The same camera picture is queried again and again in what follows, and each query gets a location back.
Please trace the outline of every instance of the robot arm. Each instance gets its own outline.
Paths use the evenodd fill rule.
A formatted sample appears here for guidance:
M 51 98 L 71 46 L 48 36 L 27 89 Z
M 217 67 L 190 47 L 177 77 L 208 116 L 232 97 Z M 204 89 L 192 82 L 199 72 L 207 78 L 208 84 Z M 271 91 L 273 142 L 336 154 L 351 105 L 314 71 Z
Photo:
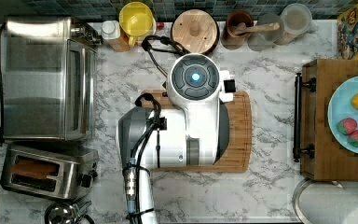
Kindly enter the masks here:
M 167 79 L 168 97 L 178 109 L 161 110 L 147 93 L 135 104 L 141 105 L 140 98 L 145 98 L 153 102 L 153 109 L 136 106 L 120 119 L 116 137 L 131 223 L 158 223 L 151 169 L 215 163 L 219 101 L 232 100 L 233 94 L 226 93 L 223 85 L 231 78 L 206 56 L 187 54 L 176 61 Z

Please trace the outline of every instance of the bottle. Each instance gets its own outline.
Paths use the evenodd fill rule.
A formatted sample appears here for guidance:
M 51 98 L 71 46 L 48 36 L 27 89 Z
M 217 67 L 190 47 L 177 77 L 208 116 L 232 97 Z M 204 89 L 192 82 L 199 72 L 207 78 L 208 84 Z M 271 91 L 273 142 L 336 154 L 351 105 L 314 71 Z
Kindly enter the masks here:
M 130 50 L 129 38 L 120 28 L 118 21 L 104 21 L 102 37 L 116 52 Z

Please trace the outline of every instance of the stainless steel appliance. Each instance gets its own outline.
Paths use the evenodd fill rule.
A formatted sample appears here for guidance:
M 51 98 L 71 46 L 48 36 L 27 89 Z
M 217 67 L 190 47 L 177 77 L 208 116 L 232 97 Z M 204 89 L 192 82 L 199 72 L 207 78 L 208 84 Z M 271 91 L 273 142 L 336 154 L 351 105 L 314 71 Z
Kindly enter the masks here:
M 72 203 L 54 203 L 45 211 L 45 224 L 80 224 L 86 219 L 89 224 L 95 223 L 87 214 L 91 201 L 86 198 Z
M 7 148 L 3 189 L 52 200 L 87 195 L 97 176 L 98 152 L 65 142 L 16 142 Z
M 92 136 L 95 30 L 70 17 L 9 17 L 2 40 L 4 138 Z

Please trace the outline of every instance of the wooden cutting board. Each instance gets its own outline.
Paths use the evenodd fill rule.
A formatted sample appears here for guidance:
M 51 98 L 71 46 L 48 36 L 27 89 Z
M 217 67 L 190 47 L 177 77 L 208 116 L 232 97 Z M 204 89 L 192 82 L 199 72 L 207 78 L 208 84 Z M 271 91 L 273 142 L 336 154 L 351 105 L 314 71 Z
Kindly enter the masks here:
M 162 96 L 165 91 L 152 90 L 152 93 L 163 109 L 173 108 L 168 97 Z M 143 101 L 144 106 L 152 107 L 150 102 Z M 229 144 L 220 160 L 210 166 L 184 166 L 155 169 L 155 171 L 192 171 L 192 172 L 245 172 L 248 169 L 252 149 L 252 112 L 249 96 L 244 91 L 234 93 L 234 101 L 226 103 L 229 116 Z

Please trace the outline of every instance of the toaster slot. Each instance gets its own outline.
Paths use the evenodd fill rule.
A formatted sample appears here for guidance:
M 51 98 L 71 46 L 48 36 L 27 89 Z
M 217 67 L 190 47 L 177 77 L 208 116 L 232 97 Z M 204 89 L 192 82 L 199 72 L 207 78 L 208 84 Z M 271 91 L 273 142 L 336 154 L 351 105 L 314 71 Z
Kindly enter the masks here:
M 16 163 L 10 167 L 11 182 L 33 189 L 53 192 L 56 187 L 56 180 L 49 179 L 48 176 L 57 176 L 59 169 L 60 165 L 53 162 L 18 156 Z
M 33 189 L 42 189 L 54 192 L 56 181 L 52 179 L 36 179 L 25 175 L 12 175 L 11 183 L 22 185 Z

